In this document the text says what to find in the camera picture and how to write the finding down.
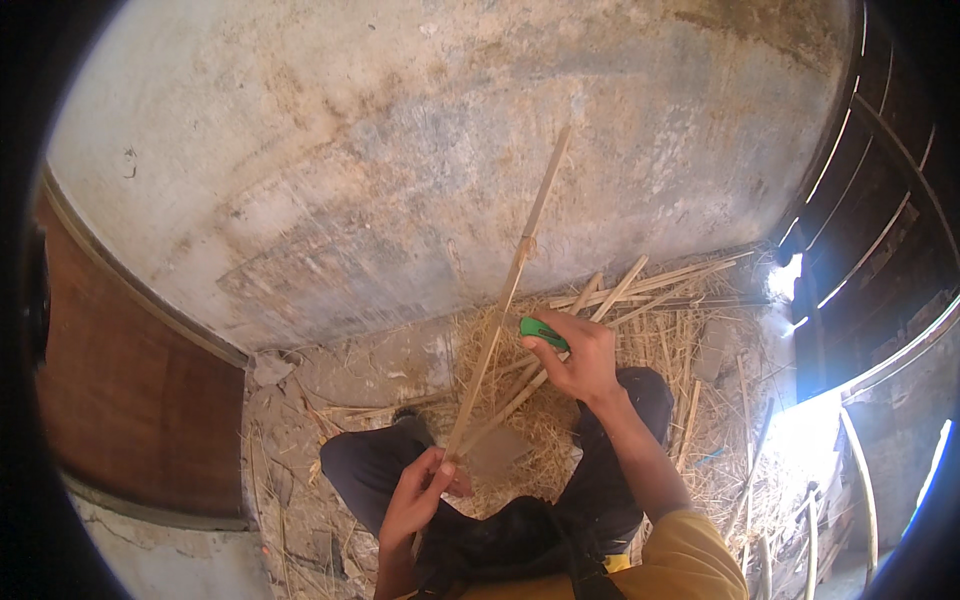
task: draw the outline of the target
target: dusty ground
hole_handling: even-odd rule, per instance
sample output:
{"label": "dusty ground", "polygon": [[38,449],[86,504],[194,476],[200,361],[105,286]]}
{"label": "dusty ground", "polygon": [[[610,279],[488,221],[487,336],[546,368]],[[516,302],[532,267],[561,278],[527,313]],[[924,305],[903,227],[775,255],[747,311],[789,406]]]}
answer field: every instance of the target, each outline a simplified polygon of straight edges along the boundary
{"label": "dusty ground", "polygon": [[[641,278],[698,260],[693,257],[648,268]],[[710,285],[717,290],[727,286],[745,294],[769,295],[766,278],[772,267],[770,256],[758,252]],[[608,276],[606,283],[612,287],[616,281]],[[773,300],[769,306],[686,311],[696,312],[696,318],[680,311],[651,312],[636,329],[620,331],[619,362],[657,369],[670,383],[678,406],[688,410],[692,381],[684,379],[679,366],[686,353],[695,351],[699,328],[706,318],[723,319],[728,324],[730,336],[719,374],[715,381],[702,386],[683,469],[698,508],[721,531],[747,473],[748,428],[741,386],[747,388],[750,437],[755,441],[768,401],[775,403],[777,412],[795,403],[792,340],[784,336],[789,303],[783,298]],[[521,300],[518,309],[538,303],[542,299]],[[320,445],[339,430],[385,426],[392,412],[358,419],[359,411],[338,407],[375,409],[462,389],[472,366],[475,338],[482,335],[484,314],[483,310],[471,311],[350,340],[335,348],[296,348],[261,357],[261,368],[248,376],[243,465],[246,493],[262,532],[276,598],[372,596],[376,542],[356,523],[319,472]],[[516,340],[508,338],[494,357],[494,367],[514,362],[521,351]],[[742,383],[738,356],[743,365]],[[512,384],[516,373],[492,376],[473,413],[474,422],[484,422],[502,405],[498,395]],[[455,420],[457,401],[438,397],[420,408],[438,444],[443,444]],[[686,418],[686,413],[675,415],[674,439],[668,442],[668,449],[682,438],[683,424],[689,424]],[[542,386],[505,423],[506,429],[531,443],[533,451],[516,461],[509,472],[476,473],[477,496],[455,505],[467,514],[486,516],[523,493],[555,498],[577,461],[568,433],[575,419],[573,402],[549,383]],[[832,441],[828,450],[833,450]],[[789,531],[778,531],[778,524],[771,519],[781,518],[784,511],[799,504],[806,482],[786,485],[778,479],[783,460],[789,459],[778,455],[776,460],[761,462],[751,524],[746,526],[743,516],[738,520],[731,548],[740,559],[747,541],[756,542],[761,533],[774,536],[778,540],[775,555],[778,551],[782,554],[775,561],[776,568],[785,573],[780,579],[786,580],[790,575],[803,576],[802,572],[793,572],[794,561],[803,551],[798,545],[800,528],[794,525]],[[773,491],[764,492],[765,487]],[[635,562],[640,560],[642,541],[642,535],[635,540]],[[756,551],[747,572],[755,585],[759,572]],[[791,593],[787,590],[784,597]]]}

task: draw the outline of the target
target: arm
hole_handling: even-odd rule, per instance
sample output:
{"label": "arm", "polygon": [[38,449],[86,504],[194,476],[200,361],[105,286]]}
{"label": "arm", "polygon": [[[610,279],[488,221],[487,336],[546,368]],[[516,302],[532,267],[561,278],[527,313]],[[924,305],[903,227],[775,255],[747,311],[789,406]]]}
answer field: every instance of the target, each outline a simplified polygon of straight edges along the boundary
{"label": "arm", "polygon": [[472,495],[466,476],[443,459],[442,448],[427,448],[400,475],[380,526],[379,573],[373,600],[393,600],[417,590],[414,535],[437,513],[440,494]]}
{"label": "arm", "polygon": [[616,380],[613,332],[565,313],[541,312],[534,317],[564,336],[570,356],[561,361],[537,337],[523,338],[523,345],[537,355],[554,385],[582,400],[600,420],[636,504],[653,523],[671,511],[689,509],[683,479]]}

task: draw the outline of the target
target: dirt floor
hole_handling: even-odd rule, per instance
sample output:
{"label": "dirt floor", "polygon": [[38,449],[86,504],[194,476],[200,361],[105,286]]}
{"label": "dirt floor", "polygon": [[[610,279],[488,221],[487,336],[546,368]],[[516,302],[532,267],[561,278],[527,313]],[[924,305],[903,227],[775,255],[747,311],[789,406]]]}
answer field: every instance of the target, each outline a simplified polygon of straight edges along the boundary
{"label": "dirt floor", "polygon": [[[632,300],[615,304],[602,321],[610,323],[638,307],[651,308],[617,327],[618,363],[650,366],[667,380],[677,408],[666,448],[680,463],[697,508],[721,532],[743,489],[747,446],[756,445],[768,403],[774,404],[778,414],[796,403],[789,301],[768,286],[768,275],[776,265],[763,247],[649,266],[636,278],[638,285],[690,265],[715,264],[721,255],[749,251],[753,253],[728,268],[697,271],[699,275],[692,278],[633,294]],[[608,274],[603,288],[612,288],[620,276]],[[512,310],[526,314],[551,302],[563,304],[563,298],[575,297],[582,285],[518,299]],[[741,303],[760,305],[715,308],[710,304],[711,299],[734,296]],[[581,315],[594,309],[588,306]],[[320,446],[342,430],[386,426],[396,406],[411,401],[426,417],[438,445],[443,445],[459,408],[456,393],[466,387],[490,314],[489,307],[481,307],[348,340],[335,348],[274,350],[257,357],[248,373],[242,463],[246,496],[264,540],[276,598],[372,596],[376,541],[357,524],[320,473]],[[698,381],[702,376],[698,363],[709,362],[706,356],[700,360],[708,322],[713,322],[712,328],[720,323],[726,334],[721,336],[715,378]],[[471,432],[498,414],[522,387],[523,382],[517,381],[522,368],[516,363],[527,355],[516,336],[501,336],[471,415],[468,444]],[[495,444],[488,437],[467,454],[476,495],[452,503],[465,514],[484,517],[518,495],[556,499],[579,459],[569,433],[576,418],[572,399],[549,382],[536,389],[492,434]],[[496,460],[489,446],[504,445],[497,436],[505,436],[503,440],[511,444],[519,440],[518,451],[508,457],[509,464],[490,468]],[[822,445],[829,446],[826,460],[837,464],[836,453],[829,454],[834,452],[836,429],[832,436]],[[792,597],[792,582],[803,577],[803,570],[796,568],[804,552],[802,527],[784,528],[779,523],[803,500],[807,480],[802,473],[792,474],[789,481],[778,476],[784,472],[781,463],[790,460],[784,452],[764,452],[750,508],[732,528],[730,546],[742,560],[744,547],[756,543],[760,535],[772,538],[775,571],[781,571],[781,597]],[[634,540],[634,564],[642,561],[648,534],[649,524]],[[749,552],[746,558],[745,570],[755,588],[759,562]]]}

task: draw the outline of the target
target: sleeve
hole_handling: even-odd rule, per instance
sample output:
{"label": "sleeve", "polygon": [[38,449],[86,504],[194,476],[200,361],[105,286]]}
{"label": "sleeve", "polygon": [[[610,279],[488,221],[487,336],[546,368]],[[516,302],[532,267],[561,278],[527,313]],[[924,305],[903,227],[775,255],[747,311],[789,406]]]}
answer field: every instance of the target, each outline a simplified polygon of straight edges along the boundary
{"label": "sleeve", "polygon": [[654,527],[643,547],[643,564],[611,575],[630,598],[747,600],[740,566],[709,519],[674,511]]}

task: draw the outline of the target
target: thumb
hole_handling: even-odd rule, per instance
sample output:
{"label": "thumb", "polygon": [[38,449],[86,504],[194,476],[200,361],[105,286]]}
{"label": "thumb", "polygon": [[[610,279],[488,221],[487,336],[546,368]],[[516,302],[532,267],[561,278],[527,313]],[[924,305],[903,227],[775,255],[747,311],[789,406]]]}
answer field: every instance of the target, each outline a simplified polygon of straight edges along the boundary
{"label": "thumb", "polygon": [[540,363],[546,369],[546,374],[555,384],[558,379],[562,380],[566,377],[564,361],[560,360],[560,356],[557,356],[557,352],[546,340],[534,335],[527,335],[520,339],[520,343],[539,358]]}
{"label": "thumb", "polygon": [[437,473],[433,476],[433,481],[430,482],[430,487],[426,489],[423,495],[430,496],[431,498],[440,499],[440,494],[446,490],[446,487],[453,482],[454,476],[457,474],[457,468],[453,463],[446,462],[440,465],[440,468],[437,469]]}

